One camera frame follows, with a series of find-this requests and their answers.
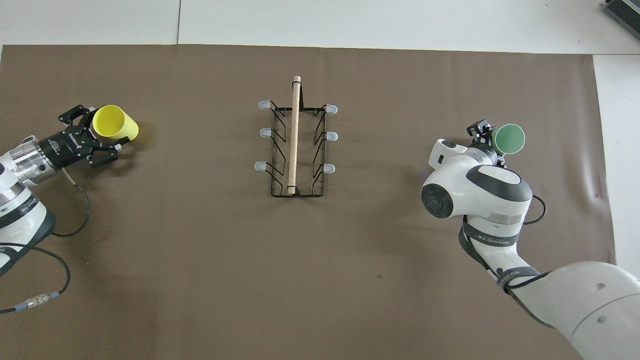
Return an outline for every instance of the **green cup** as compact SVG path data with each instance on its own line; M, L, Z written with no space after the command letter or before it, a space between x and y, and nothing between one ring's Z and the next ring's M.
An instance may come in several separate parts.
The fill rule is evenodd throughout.
M524 147L524 130L516 124L506 124L491 133L493 148L500 155L511 155Z

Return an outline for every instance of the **brown paper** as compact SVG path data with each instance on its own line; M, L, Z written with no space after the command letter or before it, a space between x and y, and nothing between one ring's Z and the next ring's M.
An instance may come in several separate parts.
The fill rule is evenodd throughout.
M337 105L337 167L318 199L275 199L253 163L258 135L290 106ZM591 56L213 45L5 46L0 143L61 131L71 107L116 104L140 126L120 159L69 173L88 192L79 235L41 244L72 282L59 299L0 317L0 358L579 359L528 317L458 245L461 220L420 201L438 138L466 145L489 119L527 135L508 167L548 205L525 226L544 272L613 262ZM34 191L83 219L63 176ZM540 213L533 203L528 220ZM4 307L64 280L30 252L0 279Z

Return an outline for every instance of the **plastic cup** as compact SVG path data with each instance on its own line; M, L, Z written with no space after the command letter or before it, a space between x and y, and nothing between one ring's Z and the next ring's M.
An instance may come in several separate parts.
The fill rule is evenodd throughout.
M95 112L93 129L98 135L112 139L128 136L133 140L138 135L136 122L115 105L105 105Z
M493 148L500 155L511 155L524 147L524 130L516 124L506 124L491 133Z

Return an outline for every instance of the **yellow cup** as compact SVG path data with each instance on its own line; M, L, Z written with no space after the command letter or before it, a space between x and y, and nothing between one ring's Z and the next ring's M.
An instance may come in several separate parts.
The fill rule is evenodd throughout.
M93 129L106 138L121 139L128 136L133 140L138 135L138 125L118 106L105 105L93 116Z

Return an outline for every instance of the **black band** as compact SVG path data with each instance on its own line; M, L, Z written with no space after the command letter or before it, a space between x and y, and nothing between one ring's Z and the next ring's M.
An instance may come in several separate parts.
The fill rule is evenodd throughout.
M520 178L517 184L507 183L493 176L480 172L483 167L495 168L494 165L478 165L467 172L467 179L495 196L509 201L529 201L533 196L529 185L514 171L504 169Z
M531 266L521 266L518 268L510 268L509 270L505 270L498 275L498 280L496 281L496 283L498 284L498 286L500 286L500 289L502 289L504 292L507 292L504 289L504 287L507 286L507 284L509 284L509 281L516 279L518 277L537 276L537 275L540 275L540 273L536 269L532 268Z
M469 225L467 223L467 217L464 217L462 221L462 229L468 237L472 238L479 243L483 243L485 245L497 246L497 247L507 247L515 245L518 242L518 238L520 237L520 233L510 236L508 238L503 238L500 236L489 235L487 233L483 233L482 231L476 229L475 227Z
M478 254L474 245L465 236L463 227L460 228L460 232L458 233L458 241L460 242L460 246L467 253L467 255L469 255L473 260L476 260L478 263L480 263L480 265L482 265L485 270L491 270L489 264L486 263L486 261L480 256L480 254Z
M520 305L520 307L527 312L527 314L529 314L529 316L531 316L532 318L534 318L534 320L536 320L537 322L541 323L542 325L546 326L546 327L550 327L551 329L555 329L555 327L553 327L552 325L540 320L540 318L538 318L536 315L534 315L531 310L529 310L529 308L520 300L520 298L518 298L513 291L511 291L511 289L507 289L505 291L513 300L515 300L515 302L518 303L518 305Z
M20 206L11 210L6 215L0 217L0 229L18 221L24 215L28 214L40 201L36 195L31 194Z
M51 234L55 225L56 225L56 216L53 215L53 213L50 212L49 209L47 209L47 213L44 216L44 220L42 220L42 224L40 224L40 227L38 228L36 233L33 235L33 237L29 240L27 245L34 246L37 243L41 242L44 238L46 238ZM14 264L22 256L24 256L27 253L27 251L29 251L29 249L23 247L22 249L17 251L14 256L9 255L7 251L4 251L5 254L9 255L9 257L11 258L11 261L7 262L6 264L4 264L4 266L0 267L0 276L4 275L4 273L9 271L9 269L13 267Z
M38 142L42 153L56 168L63 168L77 160L77 150L62 132Z
M18 259L20 259L20 255L12 247L0 247L0 254L7 255L9 257L9 261L4 265L4 267L9 269L15 265L15 262L18 261Z

